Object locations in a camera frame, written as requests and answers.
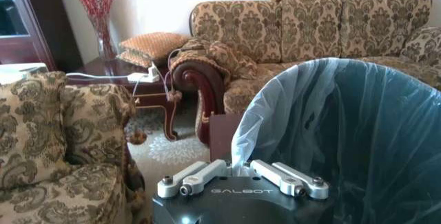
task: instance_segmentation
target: blue trash bag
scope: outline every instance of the blue trash bag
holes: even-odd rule
[[[257,94],[233,138],[249,159],[282,162],[330,183],[329,223],[441,223],[441,93],[352,59],[313,60]]]

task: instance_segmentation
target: floor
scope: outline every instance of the floor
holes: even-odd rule
[[[174,123],[179,140],[169,141],[163,133],[165,113],[162,108],[139,109],[126,126],[126,133],[142,129],[147,140],[142,145],[129,144],[129,149],[146,180],[147,205],[134,217],[134,223],[151,215],[151,196],[157,183],[166,175],[177,174],[195,161],[210,161],[210,150],[194,133],[197,98],[185,96]]]

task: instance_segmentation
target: glass vase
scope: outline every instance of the glass vase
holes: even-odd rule
[[[98,39],[98,54],[99,58],[106,61],[115,59],[115,47],[111,41],[111,32],[109,31],[109,17],[98,18],[94,23]]]

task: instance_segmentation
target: dark wooden side table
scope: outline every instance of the dark wooden side table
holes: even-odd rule
[[[242,115],[214,115],[210,117],[210,160],[231,159],[231,141]]]
[[[159,68],[162,75],[166,76],[167,68]],[[113,60],[104,62],[102,59],[96,58],[88,62],[79,70],[75,72],[86,73],[96,76],[125,76],[134,72],[147,73],[147,69],[138,67],[122,60]],[[126,87],[130,93],[134,91],[135,83],[130,82],[127,78],[113,78],[113,79],[71,79],[68,81],[70,85],[86,85],[86,84],[118,84]],[[170,77],[167,81],[167,87],[170,89]],[[178,134],[173,130],[174,114],[178,107],[178,102],[169,102],[165,86],[162,80],[154,83],[139,83],[137,87],[137,94],[134,96],[137,108],[163,108],[166,111],[165,120],[165,135],[169,140],[175,141],[178,139]]]

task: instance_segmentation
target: sofa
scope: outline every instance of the sofa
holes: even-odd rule
[[[131,95],[66,81],[50,72],[0,86],[0,223],[131,223],[145,203]]]
[[[431,8],[432,0],[199,3],[190,16],[193,39],[174,57],[171,71],[177,87],[199,93],[201,141],[209,143],[211,115],[243,113],[266,82],[312,59],[373,62],[441,89],[441,28],[424,27]],[[254,75],[234,75],[242,62],[221,65],[210,53],[215,42],[254,61]]]

